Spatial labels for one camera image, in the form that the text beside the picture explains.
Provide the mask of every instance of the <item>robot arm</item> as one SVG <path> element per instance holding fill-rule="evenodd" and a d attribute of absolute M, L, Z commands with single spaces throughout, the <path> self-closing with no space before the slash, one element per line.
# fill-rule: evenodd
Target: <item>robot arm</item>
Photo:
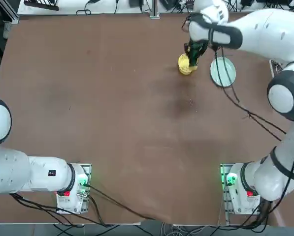
<path fill-rule="evenodd" d="M 0 100 L 0 144 L 9 135 L 11 125 L 10 110 Z M 58 208 L 81 213 L 87 209 L 87 188 L 83 183 L 89 183 L 89 177 L 80 164 L 68 164 L 56 157 L 27 156 L 0 147 L 0 194 L 56 192 Z"/>
<path fill-rule="evenodd" d="M 294 190 L 294 12 L 263 9 L 228 23 L 221 0 L 195 0 L 194 11 L 189 25 L 192 41 L 255 53 L 284 67 L 269 83 L 267 95 L 272 108 L 293 121 L 289 131 L 267 157 L 236 163 L 228 175 L 234 212 L 251 214 L 260 197 L 279 199 L 289 177 L 286 194 Z"/>

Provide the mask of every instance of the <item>black cable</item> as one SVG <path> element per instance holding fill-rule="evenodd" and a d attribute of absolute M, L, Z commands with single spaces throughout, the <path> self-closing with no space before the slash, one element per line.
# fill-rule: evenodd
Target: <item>black cable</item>
<path fill-rule="evenodd" d="M 74 236 L 74 235 L 71 235 L 67 232 L 67 230 L 70 230 L 73 226 L 70 226 L 68 229 L 66 230 L 62 230 L 61 228 L 59 228 L 57 225 L 53 225 L 56 229 L 58 229 L 59 231 L 61 231 L 60 234 L 58 234 L 57 236 L 61 235 L 61 234 L 66 234 L 68 236 Z"/>
<path fill-rule="evenodd" d="M 173 10 L 171 11 L 171 13 L 175 10 L 176 6 L 173 8 Z"/>
<path fill-rule="evenodd" d="M 60 229 L 61 232 L 60 232 L 59 234 L 57 234 L 57 236 L 60 236 L 60 235 L 62 235 L 62 234 L 66 234 L 66 235 L 67 235 L 66 232 L 67 232 L 68 230 L 72 229 L 72 228 L 73 228 L 73 226 L 69 226 L 69 227 L 68 227 L 67 229 L 65 229 L 65 230 L 61 230 L 61 229 Z"/>
<path fill-rule="evenodd" d="M 120 225 L 116 225 L 115 227 L 113 227 L 113 228 L 111 228 L 111 229 L 108 229 L 108 230 L 106 230 L 106 231 L 104 231 L 104 232 L 102 232 L 102 233 L 100 233 L 100 234 L 98 234 L 98 235 L 96 235 L 96 236 L 101 236 L 101 235 L 103 235 L 103 234 L 105 234 L 105 233 L 107 233 L 107 232 L 110 232 L 111 230 L 113 230 L 113 229 L 115 229 L 115 228 L 117 228 L 117 227 L 119 227 Z"/>
<path fill-rule="evenodd" d="M 60 236 L 62 234 L 66 234 L 66 235 L 69 235 L 69 236 L 72 236 L 71 234 L 67 233 L 68 230 L 72 229 L 72 228 L 83 228 L 85 225 L 80 225 L 80 227 L 77 227 L 77 226 L 69 226 L 67 229 L 63 230 L 61 228 L 59 228 L 57 225 L 53 225 L 56 229 L 60 230 L 61 232 L 59 234 L 57 234 L 57 236 Z"/>
<path fill-rule="evenodd" d="M 90 198 L 91 202 L 93 203 L 93 205 L 94 205 L 94 207 L 95 207 L 95 209 L 96 209 L 96 212 L 97 212 L 97 216 L 98 216 L 98 220 L 99 220 L 99 222 L 100 222 L 102 225 L 106 226 L 106 224 L 105 224 L 104 221 L 102 220 L 101 214 L 100 214 L 99 209 L 98 209 L 98 205 L 97 205 L 97 203 L 95 202 L 94 198 L 93 198 L 92 196 L 90 196 L 90 195 L 88 195 L 88 198 Z"/>
<path fill-rule="evenodd" d="M 114 14 L 116 14 L 116 11 L 117 11 L 117 7 L 118 7 L 118 0 L 116 0 L 116 7 L 115 7 L 115 11 L 114 11 Z"/>
<path fill-rule="evenodd" d="M 263 233 L 265 231 L 265 229 L 267 227 L 267 223 L 268 223 L 268 216 L 266 217 L 264 228 L 261 231 L 254 231 L 253 229 L 251 229 L 251 231 L 254 232 L 254 233 L 257 233 L 257 234 L 261 234 L 261 233 Z"/>
<path fill-rule="evenodd" d="M 91 223 L 95 223 L 95 224 L 98 224 L 98 225 L 102 225 L 101 223 L 99 223 L 99 222 L 96 222 L 96 221 L 94 221 L 94 220 L 92 220 L 92 219 L 89 219 L 89 218 L 87 218 L 87 217 L 84 217 L 84 216 L 81 216 L 81 215 L 78 215 L 78 214 L 76 214 L 76 213 L 74 213 L 74 212 L 72 212 L 72 211 L 69 211 L 69 210 L 66 210 L 66 209 L 62 209 L 62 208 L 59 208 L 59 207 L 55 207 L 55 206 L 45 206 L 45 205 L 42 205 L 42 204 L 39 204 L 39 203 L 35 203 L 35 202 L 32 202 L 32 201 L 29 201 L 29 200 L 27 200 L 27 199 L 24 199 L 22 196 L 20 196 L 21 197 L 21 201 L 23 201 L 23 202 L 26 202 L 26 203 L 29 203 L 29 204 L 32 204 L 32 205 L 35 205 L 35 206 L 37 206 L 37 207 L 41 207 L 41 208 L 49 208 L 49 209 L 54 209 L 54 210 L 61 210 L 61 211 L 64 211 L 64 212 L 67 212 L 67 213 L 70 213 L 70 214 L 72 214 L 72 215 L 74 215 L 74 216 L 76 216 L 76 217 L 78 217 L 78 218 L 80 218 L 80 219 L 84 219 L 84 220 L 87 220 L 87 221 L 89 221 L 89 222 L 91 222 Z"/>
<path fill-rule="evenodd" d="M 138 212 L 136 212 L 136 211 L 130 209 L 129 207 L 127 207 L 127 206 L 125 206 L 124 204 L 122 204 L 122 203 L 116 201 L 115 199 L 111 198 L 110 196 L 106 195 L 106 194 L 103 193 L 102 191 L 98 190 L 97 188 L 94 188 L 93 186 L 91 186 L 91 185 L 89 185 L 89 184 L 84 184 L 83 186 L 86 186 L 86 187 L 89 187 L 89 188 L 95 190 L 96 192 L 100 193 L 101 195 L 103 195 L 103 196 L 106 197 L 107 199 L 111 200 L 111 201 L 112 201 L 113 203 L 115 203 L 116 205 L 118 205 L 118 206 L 120 206 L 120 207 L 122 207 L 122 208 L 128 210 L 129 212 L 131 212 L 131 213 L 133 213 L 133 214 L 135 214 L 135 215 L 137 215 L 137 216 L 139 216 L 139 217 L 141 217 L 141 218 L 144 218 L 144 219 L 146 219 L 146 220 L 154 220 L 153 218 L 150 218 L 150 217 L 148 217 L 148 216 L 144 216 L 144 215 L 142 215 L 142 214 L 140 214 L 140 213 L 138 213 Z"/>
<path fill-rule="evenodd" d="M 146 231 L 146 230 L 144 230 L 143 228 L 141 228 L 140 226 L 138 226 L 138 225 L 134 225 L 136 228 L 138 228 L 138 229 L 140 229 L 141 231 L 143 231 L 143 232 L 145 232 L 146 234 L 148 234 L 148 235 L 150 235 L 150 236 L 153 236 L 153 234 L 152 233 L 150 233 L 150 232 L 148 232 L 148 231 Z"/>
<path fill-rule="evenodd" d="M 192 229 L 191 231 L 188 231 L 188 230 L 184 227 L 184 230 L 187 232 L 186 236 L 191 236 L 192 234 L 198 234 L 199 232 L 201 232 L 201 231 L 199 231 L 199 232 L 196 232 L 196 233 L 195 233 L 195 231 L 200 230 L 200 229 L 202 229 L 202 228 L 204 228 L 204 227 L 205 227 L 205 226 L 199 226 L 199 227 L 197 227 L 197 228 L 195 228 L 195 229 Z"/>
<path fill-rule="evenodd" d="M 222 0 L 222 1 L 224 1 L 225 3 L 227 3 L 228 6 L 230 5 L 230 6 L 231 6 L 231 9 L 233 9 L 233 11 L 236 11 L 234 5 L 232 5 L 232 4 L 230 3 L 230 0 L 229 0 L 229 1 Z"/>
<path fill-rule="evenodd" d="M 19 204 L 21 204 L 21 205 L 23 205 L 23 206 L 25 206 L 25 207 L 28 207 L 28 208 L 32 208 L 32 209 L 37 209 L 37 210 L 41 210 L 41 211 L 44 211 L 44 212 L 46 212 L 46 213 L 48 213 L 50 216 L 52 216 L 56 221 L 58 221 L 60 224 L 63 224 L 64 225 L 64 223 L 61 221 L 61 220 L 59 220 L 57 217 L 55 217 L 55 216 L 53 216 L 51 213 L 53 213 L 53 214 L 56 214 L 56 215 L 59 215 L 59 216 L 61 216 L 62 218 L 64 218 L 67 222 L 68 222 L 68 224 L 70 224 L 70 225 L 72 225 L 72 226 L 77 226 L 77 225 L 74 225 L 74 224 L 72 224 L 65 216 L 63 216 L 63 215 L 60 215 L 59 213 L 57 213 L 57 212 L 55 212 L 55 211 L 53 211 L 53 210 L 46 210 L 46 209 L 43 209 L 43 208 L 41 208 L 41 207 L 34 207 L 34 206 L 30 206 L 30 205 L 27 205 L 27 204 L 25 204 L 25 203 L 23 203 L 23 202 L 21 202 L 20 201 L 20 199 L 17 199 L 16 197 L 14 197 L 12 194 L 10 194 Z"/>
<path fill-rule="evenodd" d="M 89 9 L 86 9 L 87 5 L 91 3 L 91 0 L 89 0 L 85 5 L 83 10 L 77 10 L 76 15 L 78 15 L 79 12 L 84 12 L 86 15 L 91 15 L 92 12 Z"/>
<path fill-rule="evenodd" d="M 224 51 L 223 51 L 223 48 L 222 48 L 222 47 L 221 47 L 221 52 L 222 52 L 222 57 L 223 57 L 224 65 L 225 65 L 225 64 L 226 64 L 226 63 L 225 63 L 225 56 L 224 56 Z M 247 112 L 247 114 L 248 114 L 249 116 L 253 115 L 253 116 L 255 116 L 255 117 L 261 119 L 262 121 L 266 122 L 267 124 L 269 124 L 269 125 L 275 127 L 276 129 L 278 129 L 279 131 L 281 131 L 283 134 L 286 134 L 286 132 L 285 132 L 284 130 L 282 130 L 281 128 L 279 128 L 277 125 L 275 125 L 275 124 L 273 124 L 273 123 L 267 121 L 267 120 L 264 119 L 263 117 L 261 117 L 261 116 L 255 114 L 255 113 L 249 111 L 248 109 L 243 108 L 241 105 L 239 105 L 238 103 L 236 103 L 236 102 L 235 102 L 235 101 L 234 101 L 234 100 L 233 100 L 233 99 L 227 94 L 227 92 L 226 92 L 226 90 L 225 90 L 225 88 L 224 88 L 224 86 L 223 86 L 223 84 L 222 84 L 222 80 L 221 80 L 220 73 L 219 73 L 218 62 L 217 62 L 217 50 L 215 51 L 215 59 L 216 59 L 215 61 L 216 61 L 216 67 L 217 67 L 217 71 L 218 71 L 218 76 L 219 76 L 219 80 L 220 80 L 220 83 L 221 83 L 221 88 L 222 88 L 222 90 L 224 91 L 224 93 L 225 93 L 225 95 L 227 96 L 227 98 L 228 98 L 228 99 L 229 99 L 229 100 L 230 100 L 230 101 L 231 101 L 236 107 L 238 107 L 238 108 L 240 108 L 241 110 Z M 228 73 L 228 70 L 227 70 L 227 67 L 226 67 L 226 66 L 225 66 L 225 70 L 226 70 L 226 73 L 227 73 L 227 75 L 228 75 L 229 81 L 230 81 L 231 84 L 232 84 L 232 81 L 230 80 L 229 73 Z M 236 95 L 236 93 L 235 93 L 235 90 L 234 90 L 233 86 L 231 86 L 231 88 L 232 88 L 232 90 L 233 90 L 234 96 L 236 96 L 236 99 L 239 100 L 238 97 L 237 97 L 237 95 Z"/>
<path fill-rule="evenodd" d="M 149 11 L 152 11 L 151 8 L 150 8 L 150 5 L 149 5 L 149 3 L 148 3 L 148 0 L 146 0 L 146 3 L 147 3 L 147 5 L 148 5 Z"/>
<path fill-rule="evenodd" d="M 215 228 L 215 230 L 210 234 L 210 236 L 212 236 L 218 229 L 220 229 L 221 226 L 218 226 Z"/>
<path fill-rule="evenodd" d="M 247 226 L 245 226 L 246 222 L 248 222 L 249 219 L 251 219 L 251 217 L 254 215 L 255 211 L 260 207 L 261 204 L 262 204 L 262 202 L 252 211 L 252 213 L 249 215 L 249 217 L 241 225 L 239 225 L 239 226 L 229 226 L 229 227 L 232 227 L 234 229 L 220 229 L 221 226 L 218 226 L 218 227 L 210 226 L 210 227 L 215 228 L 215 229 L 220 229 L 220 230 L 223 230 L 223 231 L 232 231 L 232 230 L 237 230 L 237 229 L 242 229 L 244 227 L 247 227 Z"/>

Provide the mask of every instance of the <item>plate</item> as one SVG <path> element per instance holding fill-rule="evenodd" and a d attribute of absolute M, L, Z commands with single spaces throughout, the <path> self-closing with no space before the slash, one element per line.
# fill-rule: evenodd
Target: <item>plate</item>
<path fill-rule="evenodd" d="M 228 58 L 218 57 L 217 62 L 218 62 L 220 78 L 218 76 L 216 59 L 214 59 L 210 65 L 211 78 L 216 85 L 221 87 L 228 87 L 231 84 L 233 84 L 233 82 L 235 81 L 235 77 L 236 77 L 235 67 Z"/>

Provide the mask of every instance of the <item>table surface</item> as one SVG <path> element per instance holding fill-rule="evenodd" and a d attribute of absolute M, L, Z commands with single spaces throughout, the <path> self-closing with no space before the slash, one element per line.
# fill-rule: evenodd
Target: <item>table surface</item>
<path fill-rule="evenodd" d="M 13 117 L 3 145 L 27 155 L 92 163 L 92 185 L 150 217 L 176 224 L 217 224 L 220 163 L 259 160 L 277 141 L 212 83 L 212 51 L 200 58 L 198 71 L 179 73 L 177 59 L 189 39 L 181 31 L 185 17 L 21 20 L 11 30 L 0 69 L 0 98 Z M 287 129 L 288 121 L 267 102 L 268 60 L 239 51 L 225 54 L 236 67 L 234 87 L 242 103 Z M 56 202 L 53 193 L 25 196 L 44 204 Z M 142 220 L 93 196 L 106 223 Z M 294 193 L 276 211 L 272 224 L 294 226 L 292 206 Z M 87 216 L 97 219 L 92 208 Z M 231 223 L 244 218 L 232 216 Z M 0 195 L 0 223 L 44 222 L 54 220 Z"/>

